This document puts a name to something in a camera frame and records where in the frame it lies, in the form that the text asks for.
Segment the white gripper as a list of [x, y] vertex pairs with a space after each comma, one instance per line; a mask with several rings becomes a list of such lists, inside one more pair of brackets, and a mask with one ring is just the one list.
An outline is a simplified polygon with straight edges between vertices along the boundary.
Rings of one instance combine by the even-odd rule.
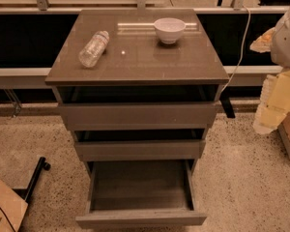
[[[255, 41], [249, 49], [265, 53], [271, 51], [275, 28], [270, 28]], [[259, 134], [268, 134], [276, 130], [290, 112], [290, 70], [277, 75], [268, 74], [263, 82], [260, 104], [253, 122], [254, 130]]]

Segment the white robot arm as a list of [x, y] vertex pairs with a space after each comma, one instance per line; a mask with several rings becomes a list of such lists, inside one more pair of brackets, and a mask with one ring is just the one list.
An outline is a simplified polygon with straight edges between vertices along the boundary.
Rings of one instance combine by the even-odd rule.
[[267, 75], [255, 113], [254, 130], [268, 134], [276, 130], [290, 112], [290, 8], [274, 28], [250, 45], [250, 49], [259, 53], [270, 51], [272, 62], [283, 67], [276, 76]]

